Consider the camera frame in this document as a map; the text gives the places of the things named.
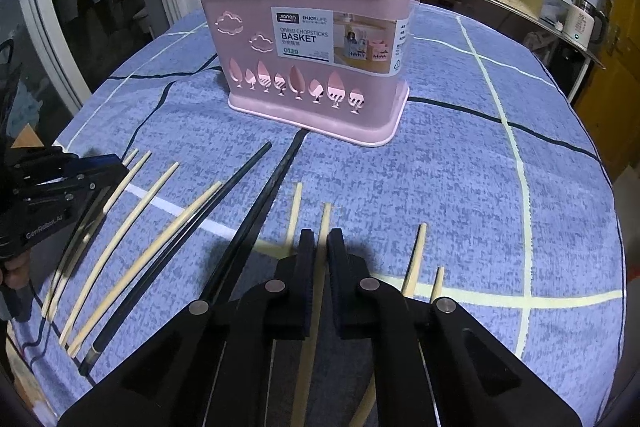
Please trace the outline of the person's left hand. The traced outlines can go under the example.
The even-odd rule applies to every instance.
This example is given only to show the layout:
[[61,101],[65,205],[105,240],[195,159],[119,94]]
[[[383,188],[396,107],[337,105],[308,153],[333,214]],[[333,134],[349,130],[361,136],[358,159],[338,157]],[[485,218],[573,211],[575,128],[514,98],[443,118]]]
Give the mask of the person's left hand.
[[1,263],[1,283],[14,291],[24,288],[29,282],[30,251],[24,251]]

